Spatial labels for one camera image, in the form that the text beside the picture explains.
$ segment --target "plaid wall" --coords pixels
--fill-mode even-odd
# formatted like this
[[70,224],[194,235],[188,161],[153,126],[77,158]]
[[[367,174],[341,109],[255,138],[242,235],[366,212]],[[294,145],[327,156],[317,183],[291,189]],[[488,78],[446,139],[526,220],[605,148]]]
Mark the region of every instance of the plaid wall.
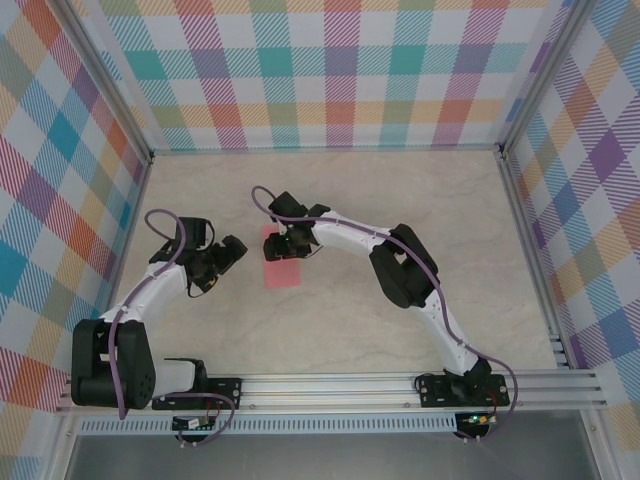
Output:
[[514,168],[564,326],[640,467],[640,2],[600,0]]
[[116,78],[130,72],[118,83],[150,141],[193,150],[493,144],[538,20],[559,2],[73,3]]
[[518,95],[516,100],[511,105],[511,110],[509,110],[509,114],[507,115],[507,119],[502,125],[500,129],[500,133],[498,134],[498,143],[502,143],[513,125],[513,120],[516,118],[516,115],[520,111],[520,107],[522,102],[529,92],[531,91],[531,87],[536,82],[538,78],[538,73],[540,71],[540,67],[542,63],[547,58],[547,54],[549,53],[553,42],[556,41],[558,35],[562,31],[562,27],[564,26],[567,17],[569,16],[569,12],[571,11],[571,7],[575,4],[576,0],[563,0],[558,13],[556,13],[555,18],[553,19],[553,23],[551,24],[551,28],[547,32],[547,35],[544,38],[544,42],[542,42],[542,46],[540,50],[538,50],[538,54],[536,55],[536,59],[531,64],[529,71],[527,72],[527,76],[525,77],[524,82],[520,86],[520,90],[518,90]]
[[45,0],[0,3],[0,65],[0,479],[29,479],[143,162]]

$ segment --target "cable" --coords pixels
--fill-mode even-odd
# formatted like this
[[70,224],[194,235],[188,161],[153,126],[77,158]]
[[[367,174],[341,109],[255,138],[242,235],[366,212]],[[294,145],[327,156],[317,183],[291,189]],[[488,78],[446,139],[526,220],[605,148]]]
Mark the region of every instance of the cable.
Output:
[[346,227],[353,228],[354,230],[358,230],[360,232],[364,232],[364,233],[366,233],[368,235],[375,235],[377,237],[384,238],[385,240],[388,240],[389,242],[391,242],[391,243],[397,245],[398,247],[400,247],[407,254],[407,256],[411,257],[411,259],[413,261],[415,261],[418,264],[418,266],[427,275],[427,277],[429,278],[429,280],[433,284],[433,286],[434,286],[434,288],[435,288],[435,290],[436,290],[436,292],[438,294],[438,298],[440,299],[440,304],[442,305],[442,317],[443,317],[443,320],[444,320],[444,326],[445,326],[449,336],[451,338],[453,338],[453,340],[455,340],[458,343],[458,345],[462,346],[467,351],[473,353],[474,355],[476,355],[476,356],[478,356],[480,358],[484,358],[484,359],[486,359],[486,360],[488,360],[490,362],[497,363],[498,365],[503,367],[507,372],[509,372],[509,375],[513,379],[513,399],[511,401],[511,405],[509,406],[509,410],[507,412],[507,415],[505,416],[504,420],[502,421],[502,424],[499,427],[495,428],[492,432],[489,432],[484,438],[489,438],[491,436],[494,436],[497,432],[501,431],[504,428],[504,425],[507,423],[507,421],[513,415],[513,411],[515,410],[516,404],[518,402],[519,387],[518,387],[518,379],[516,378],[515,372],[513,371],[513,369],[509,365],[507,365],[502,360],[494,358],[494,357],[492,357],[490,355],[485,355],[484,353],[476,350],[471,345],[467,345],[466,343],[464,343],[462,341],[461,338],[459,338],[453,332],[453,330],[451,329],[451,324],[449,323],[449,314],[447,312],[447,305],[446,305],[445,298],[444,298],[444,292],[442,291],[442,288],[440,287],[440,282],[436,278],[435,274],[431,271],[431,269],[427,266],[427,264],[424,261],[422,261],[422,259],[413,250],[411,250],[408,246],[406,246],[400,240],[392,237],[391,235],[387,235],[385,233],[381,233],[381,232],[372,230],[372,229],[370,229],[368,227],[365,227],[363,225],[359,225],[359,224],[354,223],[354,222],[350,222],[348,220],[335,219],[335,218],[323,218],[323,217],[283,217],[281,215],[276,215],[275,213],[271,212],[266,207],[262,206],[262,204],[258,201],[258,198],[256,196],[256,193],[258,191],[262,191],[262,192],[267,193],[273,199],[275,199],[276,196],[269,189],[267,189],[267,188],[265,188],[265,187],[263,187],[261,185],[256,185],[255,187],[253,187],[251,189],[251,199],[253,200],[253,203],[256,205],[256,207],[258,207],[258,209],[261,212],[267,214],[271,218],[279,220],[280,222],[290,222],[291,223],[291,222],[309,222],[309,221],[311,221],[311,222],[333,223],[333,224],[338,223],[338,224],[344,225]]
[[224,424],[222,425],[222,427],[220,427],[220,430],[218,430],[215,433],[212,433],[211,435],[206,436],[203,440],[200,440],[198,443],[196,443],[195,445],[193,443],[187,443],[184,438],[182,438],[182,431],[178,432],[178,440],[180,440],[180,442],[182,442],[182,446],[184,447],[184,445],[190,445],[192,447],[200,447],[202,445],[206,445],[207,443],[211,442],[212,440],[215,440],[216,438],[218,438],[222,432],[224,432],[227,428],[229,428],[229,425],[231,425],[231,422],[233,421],[233,416],[236,414],[236,406],[233,403],[233,401],[229,398],[229,397],[225,397],[224,395],[218,395],[217,393],[197,393],[197,392],[184,392],[184,393],[170,393],[168,395],[165,395],[166,398],[213,398],[215,400],[222,400],[223,402],[225,402],[227,405],[229,405],[229,408],[231,409],[231,413],[229,414],[229,418],[224,422]]
[[416,393],[419,395],[420,389],[418,388],[418,380],[420,380],[420,377],[432,377],[433,374],[431,373],[423,373],[422,375],[418,375],[416,377],[414,377],[413,379],[413,389],[416,391]]
[[491,416],[495,417],[496,413],[498,413],[498,399],[496,399],[496,396],[490,390],[487,390],[487,395],[489,395],[493,400],[493,413],[491,414]]
[[211,241],[209,242],[209,245],[207,245],[205,248],[201,249],[201,250],[208,250],[213,246],[213,242],[216,241],[216,229],[213,228],[213,224],[207,220],[207,225],[209,226],[209,228],[211,229]]
[[162,267],[160,267],[155,272],[147,275],[138,285],[136,285],[136,287],[133,290],[131,290],[131,293],[129,293],[127,298],[125,298],[125,300],[122,302],[122,306],[116,312],[116,316],[114,317],[113,322],[111,323],[111,327],[109,328],[109,341],[108,341],[109,367],[111,368],[111,377],[113,378],[113,387],[116,392],[116,401],[118,403],[118,417],[120,418],[120,420],[124,420],[126,418],[127,408],[125,407],[125,403],[124,403],[124,393],[122,391],[122,383],[120,382],[120,374],[118,373],[118,364],[116,362],[116,356],[115,356],[117,325],[122,319],[122,315],[124,315],[129,310],[131,302],[138,295],[138,293],[140,293],[140,291],[144,287],[146,287],[149,282],[153,281],[156,277],[158,277],[159,275],[162,275],[164,272],[166,272],[169,268],[173,266],[176,259],[182,253],[182,250],[184,249],[184,244],[186,241],[186,233],[185,233],[185,229],[184,229],[184,225],[182,224],[182,221],[175,213],[170,212],[169,210],[165,210],[164,208],[154,208],[153,210],[149,210],[147,214],[144,216],[144,222],[152,231],[154,231],[155,233],[157,233],[158,235],[160,235],[161,237],[167,240],[171,240],[169,236],[162,233],[160,230],[154,227],[149,221],[149,217],[156,213],[163,213],[165,215],[170,216],[176,221],[176,224],[178,225],[178,229],[180,230],[180,245],[178,246],[178,249],[176,250],[176,252],[173,254],[173,257],[171,257],[167,263],[165,263]]
[[311,252],[309,255],[307,255],[306,257],[302,257],[302,260],[306,260],[307,258],[311,258],[313,257],[316,253],[318,253],[320,250],[322,250],[324,248],[324,245],[320,245],[318,248],[316,248],[313,252]]
[[218,417],[220,416],[220,411],[222,410],[222,408],[220,408],[220,402],[216,402],[216,405],[218,406],[218,411],[216,412],[216,416],[213,417],[213,421],[217,421]]
[[[213,285],[211,285],[211,288],[213,288],[213,287],[215,287],[215,286],[216,286],[216,283],[218,283],[218,279],[216,278],[215,280],[212,280],[212,282],[213,282]],[[187,287],[187,296],[188,296],[189,298],[200,298],[202,295],[204,295],[205,293],[207,293],[207,292],[202,292],[202,293],[200,293],[199,295],[191,295],[191,285],[192,285],[192,284],[189,284],[189,286]]]

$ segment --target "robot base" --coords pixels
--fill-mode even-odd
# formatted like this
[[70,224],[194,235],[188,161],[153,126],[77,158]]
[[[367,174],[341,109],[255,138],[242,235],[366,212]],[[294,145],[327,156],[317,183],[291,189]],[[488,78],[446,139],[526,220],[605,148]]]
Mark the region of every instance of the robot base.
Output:
[[[229,398],[236,409],[240,407],[240,396],[242,395],[242,379],[241,378],[212,378],[207,376],[207,369],[204,366],[202,360],[195,360],[192,358],[171,358],[167,360],[180,360],[189,361],[196,366],[195,381],[193,388],[188,393],[216,393]],[[220,407],[220,410],[230,410],[231,407],[226,402],[216,400],[212,402],[207,397],[190,397],[179,398],[166,397],[154,398],[151,403],[153,410],[207,410],[211,408],[216,410]]]
[[454,393],[450,377],[446,374],[425,374],[416,377],[414,386],[420,394],[423,408],[433,407],[506,407],[509,405],[509,392],[503,375],[489,375],[483,391],[476,396],[465,398]]

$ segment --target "pink sticky note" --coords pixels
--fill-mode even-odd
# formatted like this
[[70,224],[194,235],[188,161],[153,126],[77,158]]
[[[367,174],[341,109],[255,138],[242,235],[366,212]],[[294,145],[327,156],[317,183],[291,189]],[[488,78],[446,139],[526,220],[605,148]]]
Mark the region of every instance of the pink sticky note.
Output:
[[[276,224],[265,225],[260,229],[262,244],[269,235],[278,231]],[[267,288],[287,288],[300,285],[300,262],[297,258],[267,262],[262,259],[264,286]]]

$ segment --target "marble surface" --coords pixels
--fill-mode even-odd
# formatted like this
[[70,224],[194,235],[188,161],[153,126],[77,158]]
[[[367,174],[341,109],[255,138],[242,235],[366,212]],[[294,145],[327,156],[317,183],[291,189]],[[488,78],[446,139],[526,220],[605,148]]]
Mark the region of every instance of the marble surface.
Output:
[[[440,268],[471,342],[516,369],[555,368],[546,327],[491,152],[250,153],[159,157],[142,212],[209,218],[245,257],[202,298],[176,299],[150,335],[154,354],[201,358],[210,373],[437,371],[426,327],[386,300],[370,263],[325,249],[302,285],[266,289],[249,192],[288,190],[380,227],[410,225]],[[173,232],[168,219],[157,225]],[[118,297],[162,245],[138,222]]]

